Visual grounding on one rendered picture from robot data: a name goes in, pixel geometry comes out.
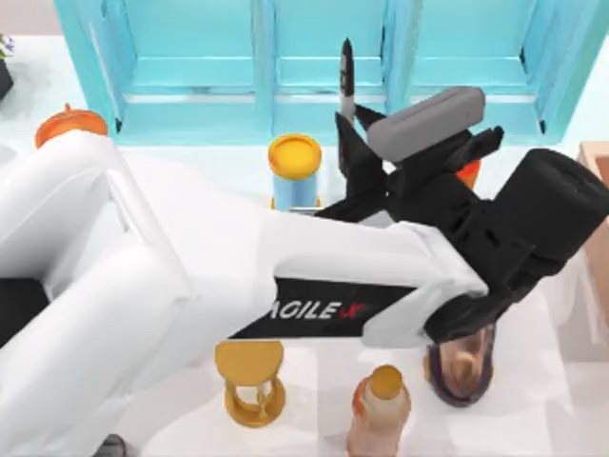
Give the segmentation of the beige bottle with orange cap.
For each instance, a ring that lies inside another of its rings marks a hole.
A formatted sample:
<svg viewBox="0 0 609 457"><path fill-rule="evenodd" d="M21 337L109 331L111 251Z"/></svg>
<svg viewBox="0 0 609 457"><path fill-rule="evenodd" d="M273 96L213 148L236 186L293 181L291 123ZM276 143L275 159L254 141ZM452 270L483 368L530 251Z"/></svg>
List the beige bottle with orange cap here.
<svg viewBox="0 0 609 457"><path fill-rule="evenodd" d="M352 412L346 439L348 457L397 457L411 412L401 372L391 365L376 367L355 388Z"/></svg>

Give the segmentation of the black and white marker pen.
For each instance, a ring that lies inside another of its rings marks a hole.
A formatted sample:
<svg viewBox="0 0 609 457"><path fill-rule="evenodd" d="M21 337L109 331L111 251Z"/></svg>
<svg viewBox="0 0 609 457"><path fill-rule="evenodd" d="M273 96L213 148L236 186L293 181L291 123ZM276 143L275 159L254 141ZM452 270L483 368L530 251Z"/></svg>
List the black and white marker pen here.
<svg viewBox="0 0 609 457"><path fill-rule="evenodd" d="M348 38L344 39L340 65L340 113L350 123L355 118L355 72L353 49Z"/></svg>

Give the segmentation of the black plant pot with flowers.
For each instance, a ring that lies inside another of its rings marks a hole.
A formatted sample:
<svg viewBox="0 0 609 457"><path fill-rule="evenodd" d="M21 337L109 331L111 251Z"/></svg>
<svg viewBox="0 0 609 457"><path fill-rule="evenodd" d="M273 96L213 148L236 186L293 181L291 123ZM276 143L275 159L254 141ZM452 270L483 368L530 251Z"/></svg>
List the black plant pot with flowers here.
<svg viewBox="0 0 609 457"><path fill-rule="evenodd" d="M13 53L13 39L4 33L0 33L0 102L13 86L13 80L6 63L6 59L11 57Z"/></svg>

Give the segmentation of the yellow hourglass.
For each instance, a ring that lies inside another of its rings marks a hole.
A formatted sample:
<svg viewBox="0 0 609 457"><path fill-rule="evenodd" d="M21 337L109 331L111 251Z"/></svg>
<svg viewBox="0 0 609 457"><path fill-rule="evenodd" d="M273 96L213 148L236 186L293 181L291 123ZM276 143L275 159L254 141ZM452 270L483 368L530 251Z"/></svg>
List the yellow hourglass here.
<svg viewBox="0 0 609 457"><path fill-rule="evenodd" d="M215 348L215 365L225 382L225 407L244 427L265 427L285 406L278 374L284 360L280 341L226 340Z"/></svg>

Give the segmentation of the light blue rack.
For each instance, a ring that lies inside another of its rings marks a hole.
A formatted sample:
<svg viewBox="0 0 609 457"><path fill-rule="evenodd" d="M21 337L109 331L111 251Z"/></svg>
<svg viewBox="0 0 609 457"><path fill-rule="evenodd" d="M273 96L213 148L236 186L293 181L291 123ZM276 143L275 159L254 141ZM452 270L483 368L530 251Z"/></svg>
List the light blue rack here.
<svg viewBox="0 0 609 457"><path fill-rule="evenodd" d="M557 143L609 30L609 0L54 0L88 107L123 145L336 141L355 98L392 113L456 86L485 127Z"/></svg>

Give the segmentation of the orange red cup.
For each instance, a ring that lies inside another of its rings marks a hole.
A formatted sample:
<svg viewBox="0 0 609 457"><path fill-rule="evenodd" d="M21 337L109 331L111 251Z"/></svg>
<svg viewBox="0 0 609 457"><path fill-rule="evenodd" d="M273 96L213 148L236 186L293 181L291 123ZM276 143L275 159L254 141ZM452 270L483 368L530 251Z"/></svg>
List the orange red cup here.
<svg viewBox="0 0 609 457"><path fill-rule="evenodd" d="M456 172L456 175L469 189L473 189L478 180L480 170L481 159L477 159L466 164L462 169Z"/></svg>

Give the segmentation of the pale grey rounded box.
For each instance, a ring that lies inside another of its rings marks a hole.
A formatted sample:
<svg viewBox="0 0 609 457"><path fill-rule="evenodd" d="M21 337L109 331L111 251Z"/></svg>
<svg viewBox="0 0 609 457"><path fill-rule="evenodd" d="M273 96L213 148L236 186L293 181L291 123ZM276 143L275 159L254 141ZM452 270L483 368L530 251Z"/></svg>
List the pale grey rounded box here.
<svg viewBox="0 0 609 457"><path fill-rule="evenodd" d="M366 131L367 144L384 161L397 164L477 125L484 108L481 89L446 89L373 123Z"/></svg>

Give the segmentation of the light blue bottle yellow lid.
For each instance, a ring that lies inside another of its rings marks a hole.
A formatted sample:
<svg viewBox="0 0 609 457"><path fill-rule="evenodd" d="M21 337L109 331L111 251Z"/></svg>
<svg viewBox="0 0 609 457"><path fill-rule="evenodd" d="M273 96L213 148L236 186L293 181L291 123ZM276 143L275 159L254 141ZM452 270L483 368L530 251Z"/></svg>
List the light blue bottle yellow lid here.
<svg viewBox="0 0 609 457"><path fill-rule="evenodd" d="M267 161L273 173L272 209L290 211L321 206L317 172L322 149L317 141L301 133L281 135L269 145Z"/></svg>

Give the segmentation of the orange round pot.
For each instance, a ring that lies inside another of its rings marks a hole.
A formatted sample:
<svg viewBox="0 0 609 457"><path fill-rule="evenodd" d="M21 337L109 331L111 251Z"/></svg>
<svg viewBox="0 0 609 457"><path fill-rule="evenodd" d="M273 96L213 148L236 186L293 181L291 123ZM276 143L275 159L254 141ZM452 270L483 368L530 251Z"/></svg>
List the orange round pot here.
<svg viewBox="0 0 609 457"><path fill-rule="evenodd" d="M73 109L66 103L62 111L40 125L34 136L35 147L40 149L47 141L75 129L108 135L108 124L103 117L92 110Z"/></svg>

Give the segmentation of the dark grey small object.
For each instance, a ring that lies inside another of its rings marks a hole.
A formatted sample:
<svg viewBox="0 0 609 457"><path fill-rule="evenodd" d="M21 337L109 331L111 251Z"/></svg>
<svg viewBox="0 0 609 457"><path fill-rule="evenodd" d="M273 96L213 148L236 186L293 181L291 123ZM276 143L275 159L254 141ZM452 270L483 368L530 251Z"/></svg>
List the dark grey small object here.
<svg viewBox="0 0 609 457"><path fill-rule="evenodd" d="M127 443L121 436L110 434L92 457L128 457Z"/></svg>

